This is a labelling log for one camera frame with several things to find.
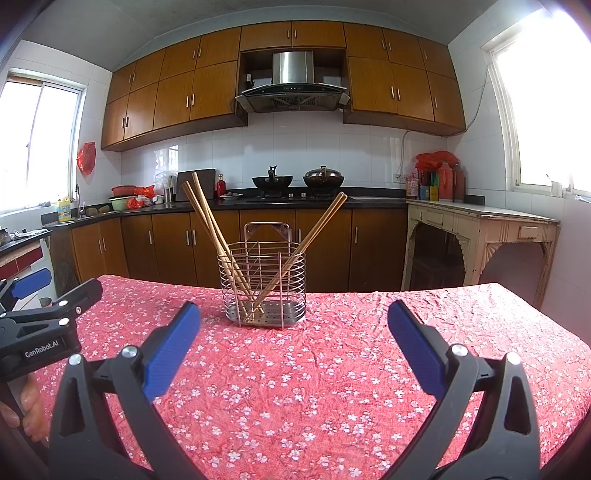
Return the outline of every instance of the cloth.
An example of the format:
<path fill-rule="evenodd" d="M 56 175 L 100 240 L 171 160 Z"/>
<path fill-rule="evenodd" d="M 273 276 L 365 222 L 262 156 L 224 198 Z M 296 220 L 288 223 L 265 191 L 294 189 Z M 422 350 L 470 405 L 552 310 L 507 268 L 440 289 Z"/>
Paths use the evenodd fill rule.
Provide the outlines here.
<path fill-rule="evenodd" d="M 542 464 L 591 403 L 589 347 L 498 284 L 309 294 L 306 318 L 281 331 L 231 323 L 220 290 L 100 280 L 102 300 L 77 321 L 87 359 L 140 345 L 186 300 L 199 306 L 201 331 L 155 405 L 210 480 L 379 478 L 434 404 L 387 328 L 396 299 L 448 343 L 489 358 L 519 353 L 536 403 Z M 37 372 L 48 413 L 64 363 Z M 459 455 L 480 398 L 473 395 L 446 463 Z M 111 398 L 110 405 L 128 451 L 144 463 L 119 404 Z"/>

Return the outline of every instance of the range hood chimney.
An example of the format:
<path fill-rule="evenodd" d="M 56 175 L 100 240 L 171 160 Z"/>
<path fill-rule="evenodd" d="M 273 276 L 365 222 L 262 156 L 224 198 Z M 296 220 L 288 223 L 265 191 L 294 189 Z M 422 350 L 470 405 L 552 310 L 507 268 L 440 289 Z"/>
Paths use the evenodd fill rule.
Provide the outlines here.
<path fill-rule="evenodd" d="M 249 113 L 332 111 L 349 103 L 346 91 L 345 87 L 314 82 L 311 51 L 285 51 L 273 54 L 272 83 L 245 90 L 236 101 Z"/>

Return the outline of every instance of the metal screw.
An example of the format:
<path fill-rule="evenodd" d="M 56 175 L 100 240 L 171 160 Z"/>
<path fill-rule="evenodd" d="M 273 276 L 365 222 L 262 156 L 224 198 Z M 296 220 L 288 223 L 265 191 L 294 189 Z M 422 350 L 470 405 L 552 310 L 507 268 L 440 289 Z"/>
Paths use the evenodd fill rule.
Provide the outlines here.
<path fill-rule="evenodd" d="M 507 354 L 507 361 L 513 365 L 519 365 L 521 363 L 521 358 L 515 352 L 509 352 Z"/>
<path fill-rule="evenodd" d="M 82 355 L 79 353 L 75 353 L 74 355 L 72 355 L 70 357 L 70 359 L 68 360 L 68 363 L 70 365 L 80 365 L 80 363 L 82 362 Z"/>
<path fill-rule="evenodd" d="M 452 345 L 452 353 L 455 356 L 466 356 L 468 354 L 468 349 L 465 346 L 457 343 L 455 345 Z"/>
<path fill-rule="evenodd" d="M 128 345 L 121 350 L 121 355 L 125 358 L 133 358 L 138 354 L 138 348 L 133 345 Z"/>

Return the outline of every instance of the cabinet door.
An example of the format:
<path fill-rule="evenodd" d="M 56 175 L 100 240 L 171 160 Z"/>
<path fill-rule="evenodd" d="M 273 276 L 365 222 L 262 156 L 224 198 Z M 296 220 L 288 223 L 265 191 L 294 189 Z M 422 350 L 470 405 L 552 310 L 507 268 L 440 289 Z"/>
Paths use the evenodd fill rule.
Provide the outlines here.
<path fill-rule="evenodd" d="M 301 242 L 324 210 L 295 211 L 295 239 Z M 306 291 L 349 291 L 351 210 L 339 210 L 306 250 Z"/>
<path fill-rule="evenodd" d="M 433 121 L 427 72 L 396 63 L 391 65 L 398 114 Z"/>
<path fill-rule="evenodd" d="M 349 291 L 400 291 L 406 209 L 353 210 Z"/>
<path fill-rule="evenodd" d="M 355 110 L 396 113 L 390 62 L 349 57 L 349 81 Z"/>
<path fill-rule="evenodd" d="M 197 53 L 197 68 L 238 59 L 240 27 L 227 28 L 201 37 Z"/>
<path fill-rule="evenodd" d="M 393 63 L 425 69 L 423 53 L 414 35 L 396 30 L 382 29 L 388 47 L 388 57 Z"/>
<path fill-rule="evenodd" d="M 193 75 L 187 72 L 158 82 L 154 130 L 189 121 Z"/>
<path fill-rule="evenodd" d="M 305 21 L 291 25 L 294 47 L 345 48 L 345 31 L 341 22 Z"/>
<path fill-rule="evenodd" d="M 237 61 L 195 70 L 191 120 L 234 112 Z"/>
<path fill-rule="evenodd" d="M 78 264 L 78 278 L 85 282 L 106 273 L 103 245 L 98 223 L 81 226 L 72 230 L 74 252 Z"/>
<path fill-rule="evenodd" d="M 344 23 L 343 26 L 349 57 L 388 60 L 388 51 L 381 28 L 357 23 Z"/>
<path fill-rule="evenodd" d="M 427 72 L 427 76 L 433 98 L 435 121 L 465 129 L 466 118 L 457 81 L 437 73 Z"/>
<path fill-rule="evenodd" d="M 129 271 L 127 270 L 127 260 L 125 259 L 125 249 L 123 247 L 121 220 L 118 218 L 103 220 L 99 225 L 106 272 L 109 275 L 128 278 Z"/>
<path fill-rule="evenodd" d="M 136 280 L 160 281 L 151 215 L 121 218 L 129 276 Z"/>
<path fill-rule="evenodd" d="M 418 43 L 423 52 L 425 68 L 428 72 L 438 73 L 452 79 L 456 78 L 452 57 L 445 45 L 419 37 Z"/>
<path fill-rule="evenodd" d="M 121 98 L 129 93 L 134 71 L 135 62 L 113 72 L 111 86 L 109 87 L 109 93 L 107 94 L 107 103 L 111 103 L 113 100 L 117 100 L 117 98 Z"/>
<path fill-rule="evenodd" d="M 200 42 L 201 37 L 195 37 L 166 47 L 160 80 L 194 70 Z"/>
<path fill-rule="evenodd" d="M 158 50 L 150 55 L 139 59 L 135 64 L 135 72 L 131 77 L 131 91 L 134 92 L 140 88 L 158 82 L 160 79 L 160 70 L 164 60 L 165 50 Z"/>
<path fill-rule="evenodd" d="M 152 130 L 158 83 L 153 83 L 129 94 L 125 138 L 131 138 Z"/>
<path fill-rule="evenodd" d="M 152 215 L 154 244 L 160 281 L 178 285 L 197 285 L 191 217 L 188 213 Z"/>
<path fill-rule="evenodd" d="M 219 210 L 213 212 L 217 225 L 229 244 L 240 241 L 240 218 L 237 210 Z M 217 251 L 209 238 L 207 228 L 196 213 L 191 213 L 193 235 L 193 256 L 195 270 L 200 287 L 220 288 L 220 271 L 217 263 Z"/>
<path fill-rule="evenodd" d="M 282 222 L 291 227 L 291 240 L 297 241 L 296 216 L 293 210 L 241 210 L 240 239 L 244 240 L 244 226 L 250 222 Z M 260 226 L 249 238 L 249 242 L 284 242 L 285 239 L 268 225 Z"/>
<path fill-rule="evenodd" d="M 242 27 L 240 51 L 276 47 L 291 47 L 291 22 L 259 23 Z"/>
<path fill-rule="evenodd" d="M 124 138 L 127 102 L 129 95 L 107 103 L 103 118 L 103 134 L 100 140 L 102 148 L 120 142 Z"/>

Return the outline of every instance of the red plastic bag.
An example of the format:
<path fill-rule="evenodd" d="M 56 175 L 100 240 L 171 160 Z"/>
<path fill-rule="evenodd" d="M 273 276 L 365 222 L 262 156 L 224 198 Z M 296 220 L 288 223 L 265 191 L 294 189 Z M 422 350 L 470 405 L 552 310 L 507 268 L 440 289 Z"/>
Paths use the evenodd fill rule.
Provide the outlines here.
<path fill-rule="evenodd" d="M 415 168 L 418 170 L 435 171 L 441 167 L 443 162 L 447 162 L 450 167 L 460 163 L 453 153 L 447 150 L 440 150 L 435 153 L 420 153 L 417 155 Z"/>
<path fill-rule="evenodd" d="M 127 208 L 130 210 L 137 210 L 144 206 L 144 202 L 140 202 L 137 198 L 127 200 Z"/>
<path fill-rule="evenodd" d="M 84 175 L 90 175 L 95 169 L 96 147 L 94 142 L 87 142 L 82 145 L 76 158 L 76 164 Z"/>
<path fill-rule="evenodd" d="M 150 187 L 136 187 L 134 195 L 143 195 L 144 197 L 153 199 L 156 196 L 154 193 L 154 185 L 151 185 Z"/>

